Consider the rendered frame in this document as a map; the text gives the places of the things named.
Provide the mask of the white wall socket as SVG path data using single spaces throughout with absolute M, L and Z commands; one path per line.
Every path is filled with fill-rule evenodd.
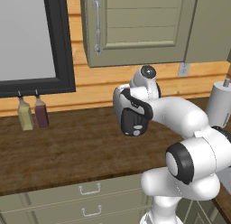
M 187 77 L 189 74 L 189 67 L 190 67 L 189 63 L 181 62 L 180 66 L 179 66 L 178 76 L 179 77 Z

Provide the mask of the olive green base cupboard door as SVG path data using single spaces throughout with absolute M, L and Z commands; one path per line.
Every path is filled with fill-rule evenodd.
M 213 201 L 181 199 L 176 214 L 183 224 L 226 224 Z

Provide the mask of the deep olive green drawer front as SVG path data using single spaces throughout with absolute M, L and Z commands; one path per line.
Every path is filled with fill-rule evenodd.
M 86 201 L 5 211 L 3 218 L 6 224 L 78 224 L 108 219 L 112 219 L 112 223 L 124 220 L 138 224 L 150 204 L 142 191 L 132 191 Z M 91 218 L 82 215 L 82 208 L 95 209 L 98 205 L 102 206 L 100 215 Z

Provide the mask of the black framed window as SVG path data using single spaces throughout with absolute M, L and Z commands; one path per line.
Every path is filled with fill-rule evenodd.
M 67 0 L 0 0 L 0 98 L 75 90 Z

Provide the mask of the shallow olive green drawer front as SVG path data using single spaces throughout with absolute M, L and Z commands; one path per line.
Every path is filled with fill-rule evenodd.
M 24 207 L 39 206 L 56 202 L 71 201 L 77 199 L 90 198 L 92 196 L 106 195 L 121 191 L 131 191 L 141 188 L 141 175 L 135 174 L 124 177 L 117 177 L 98 181 L 101 183 L 101 191 L 96 194 L 83 196 L 79 193 L 79 186 L 83 184 L 93 184 L 96 182 L 84 182 L 57 188 L 44 189 L 39 191 L 23 192 L 19 198 Z

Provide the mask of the yellow sauce bottle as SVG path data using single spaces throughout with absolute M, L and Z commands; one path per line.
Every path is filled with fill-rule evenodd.
M 23 131 L 33 130 L 34 123 L 32 119 L 31 107 L 23 99 L 21 92 L 18 92 L 19 106 L 17 109 Z

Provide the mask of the dark red sauce bottle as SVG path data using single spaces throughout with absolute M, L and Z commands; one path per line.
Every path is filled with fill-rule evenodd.
M 36 97 L 36 101 L 34 106 L 34 112 L 36 116 L 37 126 L 40 129 L 48 128 L 49 119 L 48 119 L 46 104 L 41 100 L 38 91 L 35 91 L 35 97 Z

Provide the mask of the olive green cupboard side panel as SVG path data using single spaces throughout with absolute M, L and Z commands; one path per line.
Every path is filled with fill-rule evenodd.
M 186 63 L 226 61 L 231 50 L 231 0 L 197 0 Z

